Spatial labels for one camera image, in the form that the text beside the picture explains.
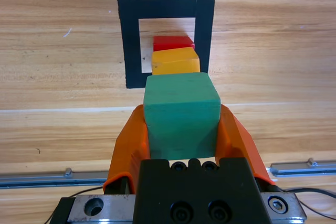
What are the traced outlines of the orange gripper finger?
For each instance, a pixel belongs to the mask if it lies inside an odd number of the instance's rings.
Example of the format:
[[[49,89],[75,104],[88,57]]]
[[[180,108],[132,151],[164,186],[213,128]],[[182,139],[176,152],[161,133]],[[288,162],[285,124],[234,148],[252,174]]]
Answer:
[[[270,185],[276,184],[270,179],[252,136],[230,109],[222,105],[217,132],[215,162],[218,164],[221,158],[233,157],[246,158],[256,178]]]
[[[134,109],[117,137],[103,190],[107,190],[123,177],[128,179],[130,190],[136,190],[141,161],[150,158],[144,109],[143,105],[139,105]]]

